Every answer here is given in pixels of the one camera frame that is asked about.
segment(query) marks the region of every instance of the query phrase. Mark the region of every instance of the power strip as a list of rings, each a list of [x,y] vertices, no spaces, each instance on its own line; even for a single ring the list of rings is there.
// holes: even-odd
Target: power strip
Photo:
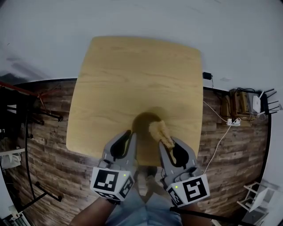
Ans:
[[[232,120],[231,118],[229,118],[226,124],[228,126],[231,126],[231,125],[232,126],[240,126],[241,125],[241,121],[240,121],[240,119],[236,119],[236,121],[235,121],[235,120]]]

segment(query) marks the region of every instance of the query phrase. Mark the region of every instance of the table top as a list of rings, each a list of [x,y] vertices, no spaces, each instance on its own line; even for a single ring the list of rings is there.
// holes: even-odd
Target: table top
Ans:
[[[96,37],[85,55],[73,94],[67,148],[96,158],[127,129],[138,134],[137,161],[160,166],[151,121],[164,120],[170,134],[196,156],[203,115],[200,52],[149,38]]]

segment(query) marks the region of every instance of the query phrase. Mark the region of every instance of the wooden floor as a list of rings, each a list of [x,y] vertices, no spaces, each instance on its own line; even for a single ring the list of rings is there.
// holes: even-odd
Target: wooden floor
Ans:
[[[98,160],[66,148],[66,131],[69,109],[75,81],[27,84],[29,90],[44,91],[54,86],[62,90],[48,96],[44,102],[54,113],[63,116],[62,122],[43,117],[45,125],[32,124],[29,130],[34,138],[28,140],[28,160],[33,184],[39,181],[45,189],[63,197],[57,202],[45,196],[27,208],[24,213],[35,226],[68,225],[71,219],[91,204],[97,196],[90,191],[92,167]],[[217,112],[219,99],[212,91],[204,90],[204,100]],[[245,197],[243,185],[253,182],[260,174],[267,142],[267,120],[254,122],[251,127],[232,127],[207,170],[211,196],[199,202],[206,213],[232,216],[240,207],[237,200]],[[203,126],[198,162],[204,170],[212,157],[218,141],[227,126],[206,105],[203,105]],[[19,190],[22,204],[32,200],[25,167],[22,165],[7,170],[14,187]],[[42,192],[35,186],[36,196]]]

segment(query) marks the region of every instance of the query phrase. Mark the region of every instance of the wooden table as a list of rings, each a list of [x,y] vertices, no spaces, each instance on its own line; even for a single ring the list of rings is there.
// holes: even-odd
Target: wooden table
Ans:
[[[138,163],[160,166],[157,143],[148,133],[149,122],[164,120],[171,135],[197,155],[202,114],[203,80],[197,49],[148,38],[96,37],[76,82],[67,148],[101,158],[111,138],[132,129],[138,133]]]

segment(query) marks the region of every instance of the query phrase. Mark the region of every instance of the white cable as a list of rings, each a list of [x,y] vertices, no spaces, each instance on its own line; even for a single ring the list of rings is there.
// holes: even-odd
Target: white cable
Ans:
[[[224,120],[220,115],[217,114],[217,116],[218,116],[219,118],[221,118],[223,121],[227,122],[227,121]]]
[[[224,136],[223,136],[223,137],[220,139],[220,141],[218,142],[218,144],[217,144],[217,146],[216,146],[216,149],[215,149],[215,151],[214,151],[214,154],[213,154],[211,160],[209,161],[209,163],[207,164],[207,167],[206,167],[205,171],[203,172],[203,174],[205,174],[205,172],[207,171],[207,168],[208,168],[209,164],[211,163],[211,161],[213,160],[213,158],[214,158],[214,156],[215,156],[215,154],[216,154],[216,151],[217,151],[217,149],[218,149],[218,146],[219,146],[220,142],[221,142],[222,139],[226,136],[226,134],[228,133],[228,131],[230,130],[230,128],[231,128],[231,126],[234,124],[234,122],[229,126],[229,128],[227,129],[227,131],[226,131],[226,133],[224,134]]]

